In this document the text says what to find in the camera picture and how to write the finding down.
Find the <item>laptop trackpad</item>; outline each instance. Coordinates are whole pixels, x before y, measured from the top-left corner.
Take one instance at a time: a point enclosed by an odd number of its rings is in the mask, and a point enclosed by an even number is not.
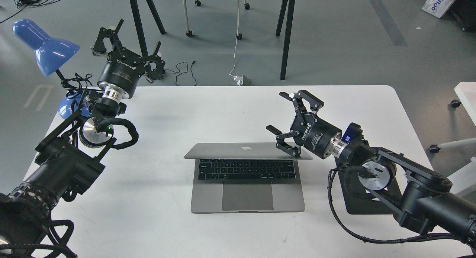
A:
[[[223,184],[223,210],[272,210],[273,192],[269,184]]]

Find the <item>laptop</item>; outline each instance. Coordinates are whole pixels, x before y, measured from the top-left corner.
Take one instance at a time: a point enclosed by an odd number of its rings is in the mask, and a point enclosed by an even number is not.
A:
[[[298,160],[276,143],[199,143],[194,158],[193,213],[302,212]]]

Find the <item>cardboard box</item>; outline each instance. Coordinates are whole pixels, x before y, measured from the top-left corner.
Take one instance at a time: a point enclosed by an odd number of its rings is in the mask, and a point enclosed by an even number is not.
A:
[[[427,0],[422,10],[441,18],[455,0]]]

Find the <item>white tabletop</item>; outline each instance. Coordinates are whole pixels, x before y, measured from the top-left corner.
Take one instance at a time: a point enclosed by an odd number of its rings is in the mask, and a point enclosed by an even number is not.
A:
[[[476,125],[476,82],[460,82],[454,92]]]
[[[430,167],[395,91],[388,86],[138,87],[125,100],[139,142],[110,150],[106,169],[74,202],[61,201],[53,219],[71,219],[68,246],[85,257],[458,257],[459,241],[393,245],[363,243],[333,218],[327,198],[333,158],[299,162],[302,213],[192,214],[194,160],[183,156],[199,142],[272,142],[265,127],[288,131],[291,102],[279,92],[308,90],[326,105],[318,115],[345,130],[362,125],[371,146],[383,146]],[[61,122],[56,116],[51,131]],[[120,141],[126,132],[116,129]],[[96,149],[86,149],[95,156]],[[29,175],[37,165],[30,167]],[[405,185],[402,170],[398,180]],[[415,236],[392,216],[346,213],[335,181],[334,205],[351,230],[369,238]]]

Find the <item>chair wheel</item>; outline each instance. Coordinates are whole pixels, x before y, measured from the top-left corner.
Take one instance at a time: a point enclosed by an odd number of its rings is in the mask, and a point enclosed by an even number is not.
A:
[[[438,145],[430,145],[430,153],[438,153],[441,148],[438,147]]]
[[[454,109],[459,107],[460,105],[461,105],[461,102],[459,100],[451,101],[451,107],[454,108]]]

